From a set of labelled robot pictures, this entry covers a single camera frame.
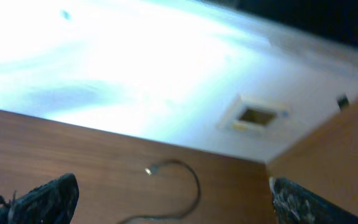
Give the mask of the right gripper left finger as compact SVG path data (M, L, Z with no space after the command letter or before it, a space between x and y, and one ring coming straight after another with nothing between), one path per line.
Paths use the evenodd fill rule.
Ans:
M0 224L70 224L78 199L76 177L67 173L19 198L0 195Z

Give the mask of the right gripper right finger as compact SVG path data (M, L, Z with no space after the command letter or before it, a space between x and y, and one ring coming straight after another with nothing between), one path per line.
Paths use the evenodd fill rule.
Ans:
M269 178L279 224L358 224L358 216L286 178Z

